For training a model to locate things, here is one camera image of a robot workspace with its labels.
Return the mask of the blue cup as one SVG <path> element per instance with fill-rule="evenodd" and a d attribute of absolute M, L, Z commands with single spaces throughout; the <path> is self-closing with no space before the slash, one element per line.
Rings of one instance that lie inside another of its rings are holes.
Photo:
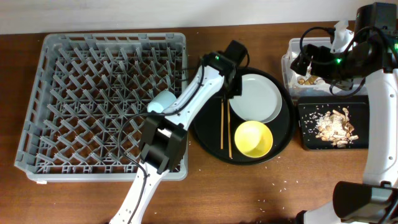
<path fill-rule="evenodd" d="M 161 113 L 164 109 L 168 108 L 176 99 L 176 96 L 172 92 L 164 90 L 156 95 L 153 100 L 147 105 L 147 111 L 149 113 Z"/>

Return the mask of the food scraps pile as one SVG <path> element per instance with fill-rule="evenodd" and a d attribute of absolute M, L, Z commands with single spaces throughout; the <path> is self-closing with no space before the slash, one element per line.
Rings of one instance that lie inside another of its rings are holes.
<path fill-rule="evenodd" d="M 349 110 L 343 107 L 342 112 L 327 111 L 317 120 L 315 137 L 330 142 L 333 147 L 346 148 L 359 136 L 353 134 L 355 128 L 350 123 Z"/>

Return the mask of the yellow bowl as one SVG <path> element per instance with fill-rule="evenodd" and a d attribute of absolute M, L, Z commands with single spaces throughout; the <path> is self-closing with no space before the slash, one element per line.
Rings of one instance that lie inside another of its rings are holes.
<path fill-rule="evenodd" d="M 265 124 L 259 121 L 245 121 L 237 127 L 234 143 L 241 154 L 257 159 L 270 153 L 274 138 Z"/>

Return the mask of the gold snack wrapper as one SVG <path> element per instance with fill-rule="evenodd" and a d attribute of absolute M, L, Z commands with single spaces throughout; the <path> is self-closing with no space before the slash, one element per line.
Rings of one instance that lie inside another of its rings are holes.
<path fill-rule="evenodd" d="M 317 84 L 317 80 L 319 80 L 320 77 L 317 77 L 315 75 L 310 76 L 309 78 L 305 79 L 305 78 L 299 78 L 297 80 L 297 83 L 299 85 L 316 85 Z"/>

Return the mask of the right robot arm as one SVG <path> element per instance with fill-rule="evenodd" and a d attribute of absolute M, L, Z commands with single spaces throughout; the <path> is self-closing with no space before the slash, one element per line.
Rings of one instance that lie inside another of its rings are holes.
<path fill-rule="evenodd" d="M 301 45 L 291 69 L 356 94 L 361 80 L 369 100 L 368 158 L 360 184 L 338 182 L 331 202 L 302 211 L 297 223 L 397 222 L 397 5 L 360 7 L 354 30 L 328 29 L 331 48 Z"/>

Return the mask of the grey plate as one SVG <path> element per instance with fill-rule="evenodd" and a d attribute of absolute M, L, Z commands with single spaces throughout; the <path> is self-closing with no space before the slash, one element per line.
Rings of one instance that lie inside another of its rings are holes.
<path fill-rule="evenodd" d="M 282 109 L 282 95 L 274 82 L 258 74 L 242 76 L 242 94 L 229 101 L 233 111 L 245 121 L 268 123 Z"/>

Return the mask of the white napkin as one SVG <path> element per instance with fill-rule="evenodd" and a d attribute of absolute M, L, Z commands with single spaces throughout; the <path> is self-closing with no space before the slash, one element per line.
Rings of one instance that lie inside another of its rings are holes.
<path fill-rule="evenodd" d="M 297 83 L 297 80 L 299 79 L 299 78 L 305 78 L 305 79 L 307 79 L 307 78 L 309 78 L 310 76 L 311 76 L 311 74 L 310 74 L 310 72 L 311 72 L 311 66 L 308 66 L 307 67 L 307 72 L 306 72 L 306 74 L 303 76 L 303 75 L 299 75 L 298 73 L 296 73 L 295 71 L 293 71 L 291 68 L 290 68 L 290 66 L 291 66 L 291 63 L 292 63 L 292 61 L 295 59 L 295 57 L 287 57 L 287 62 L 286 62 L 286 73 L 287 73 L 287 84 L 288 84 L 288 87 L 290 88 L 290 89 L 293 89 L 293 88 L 301 88 L 301 87 L 305 87 L 305 86 L 308 86 L 308 85 L 299 85 L 298 83 Z"/>

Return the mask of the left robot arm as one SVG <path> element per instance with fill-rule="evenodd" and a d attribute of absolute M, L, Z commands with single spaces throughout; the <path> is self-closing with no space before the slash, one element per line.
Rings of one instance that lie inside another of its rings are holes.
<path fill-rule="evenodd" d="M 139 141 L 137 166 L 126 198 L 111 223 L 141 223 L 146 208 L 162 179 L 180 163 L 187 148 L 187 133 L 195 116 L 214 95 L 224 99 L 242 93 L 238 74 L 247 48 L 232 40 L 224 51 L 204 55 L 196 74 L 182 94 L 161 113 L 146 112 L 144 129 Z"/>

